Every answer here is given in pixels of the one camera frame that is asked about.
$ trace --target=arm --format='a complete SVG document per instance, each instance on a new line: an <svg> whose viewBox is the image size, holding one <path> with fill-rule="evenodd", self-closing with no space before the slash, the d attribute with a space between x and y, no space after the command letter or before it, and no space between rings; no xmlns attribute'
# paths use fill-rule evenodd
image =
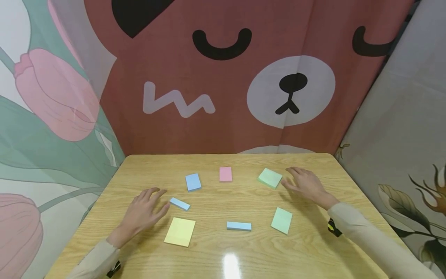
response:
<svg viewBox="0 0 446 279"><path fill-rule="evenodd" d="M314 173L298 167L288 168L296 185L282 180L287 190L300 193L328 211L336 227L361 248L390 279L437 279L436 275L410 252L377 229L350 205L327 193Z"/></svg>
<svg viewBox="0 0 446 279"><path fill-rule="evenodd" d="M153 209L157 200L166 190L151 188L144 190L133 199L120 225L116 227L106 240L102 240L72 270L67 279L100 279L112 270L119 257L121 247L139 232L151 228L169 210L169 203L155 213Z"/></svg>
<svg viewBox="0 0 446 279"><path fill-rule="evenodd" d="M103 278L116 265L119 249L102 240L71 271L67 279Z"/></svg>
<svg viewBox="0 0 446 279"><path fill-rule="evenodd" d="M410 252L377 229L355 208L337 203L328 210L336 227L391 279L437 279Z"/></svg>

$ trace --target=light blue sticky note pad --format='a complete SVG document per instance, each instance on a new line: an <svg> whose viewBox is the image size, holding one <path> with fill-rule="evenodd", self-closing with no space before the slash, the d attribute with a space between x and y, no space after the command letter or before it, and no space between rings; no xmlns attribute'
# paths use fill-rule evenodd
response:
<svg viewBox="0 0 446 279"><path fill-rule="evenodd" d="M192 192L201 189L200 178L198 178L198 173L193 175L186 175L186 185L187 191Z"/></svg>
<svg viewBox="0 0 446 279"><path fill-rule="evenodd" d="M291 218L293 214L286 210L278 207L276 209L276 214L274 214L273 222L271 226L278 230L279 232L283 232L284 234L288 234L289 225L291 224Z"/></svg>
<svg viewBox="0 0 446 279"><path fill-rule="evenodd" d="M227 222L227 229L251 231L251 223Z"/></svg>
<svg viewBox="0 0 446 279"><path fill-rule="evenodd" d="M175 199L175 198L170 199L170 203L178 206L179 208L181 208L185 211L188 211L189 207L190 207L190 204L187 204L184 201L180 201L179 199Z"/></svg>
<svg viewBox="0 0 446 279"><path fill-rule="evenodd" d="M259 175L257 180L268 187L276 189L279 182L282 180L282 175L265 168L263 172Z"/></svg>

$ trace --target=sticky note pad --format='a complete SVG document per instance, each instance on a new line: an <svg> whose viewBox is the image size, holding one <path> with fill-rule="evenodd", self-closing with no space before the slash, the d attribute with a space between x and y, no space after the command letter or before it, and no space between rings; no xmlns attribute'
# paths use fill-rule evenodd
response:
<svg viewBox="0 0 446 279"><path fill-rule="evenodd" d="M231 230L251 231L251 223L226 222L226 228Z"/></svg>
<svg viewBox="0 0 446 279"><path fill-rule="evenodd" d="M268 187L276 189L279 185L280 180L282 180L282 175L265 168L263 172L257 178L258 181L265 184Z"/></svg>
<svg viewBox="0 0 446 279"><path fill-rule="evenodd" d="M195 221L174 217L164 239L164 243L189 247L194 227Z"/></svg>
<svg viewBox="0 0 446 279"><path fill-rule="evenodd" d="M291 224L291 218L293 214L286 210L278 207L276 209L276 214L274 214L273 222L271 226L278 230L279 232L283 232L284 234L288 234L289 225Z"/></svg>
<svg viewBox="0 0 446 279"><path fill-rule="evenodd" d="M186 211L188 211L190 207L190 204L187 204L184 201L175 198L170 199L170 203Z"/></svg>
<svg viewBox="0 0 446 279"><path fill-rule="evenodd" d="M186 175L186 185L187 191L192 192L201 189L200 178L198 178L198 173L193 175Z"/></svg>
<svg viewBox="0 0 446 279"><path fill-rule="evenodd" d="M220 167L220 182L232 181L231 167Z"/></svg>

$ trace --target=curtain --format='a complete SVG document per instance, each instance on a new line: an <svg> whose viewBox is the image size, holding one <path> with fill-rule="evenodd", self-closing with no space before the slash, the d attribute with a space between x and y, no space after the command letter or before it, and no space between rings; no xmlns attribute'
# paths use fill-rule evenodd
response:
<svg viewBox="0 0 446 279"><path fill-rule="evenodd" d="M423 0L337 156L412 252L446 275L446 2Z"/></svg>
<svg viewBox="0 0 446 279"><path fill-rule="evenodd" d="M411 0L85 0L126 155L334 153Z"/></svg>
<svg viewBox="0 0 446 279"><path fill-rule="evenodd" d="M124 154L334 154L411 4L0 0L0 277L43 278Z"/></svg>
<svg viewBox="0 0 446 279"><path fill-rule="evenodd" d="M109 70L86 72L60 19L0 0L0 278L43 278L124 159L99 105Z"/></svg>

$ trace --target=wooden table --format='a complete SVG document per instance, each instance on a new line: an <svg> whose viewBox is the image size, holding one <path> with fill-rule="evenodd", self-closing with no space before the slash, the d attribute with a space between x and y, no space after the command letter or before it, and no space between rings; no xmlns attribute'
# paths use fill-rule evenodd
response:
<svg viewBox="0 0 446 279"><path fill-rule="evenodd" d="M219 182L219 167L232 167L233 182ZM132 155L125 159L45 279L62 279L118 225L133 197L158 186L191 205L171 206L150 231L122 250L127 260L113 279L203 278L386 278L367 255L344 236L327 230L326 212L256 179L263 168L313 171L327 191L350 203L404 246L345 170L329 154ZM188 193L185 175L198 172L202 189ZM289 234L271 228L276 207L293 213ZM188 248L165 244L173 217L195 220ZM226 221L252 223L251 232L226 230Z"/></svg>

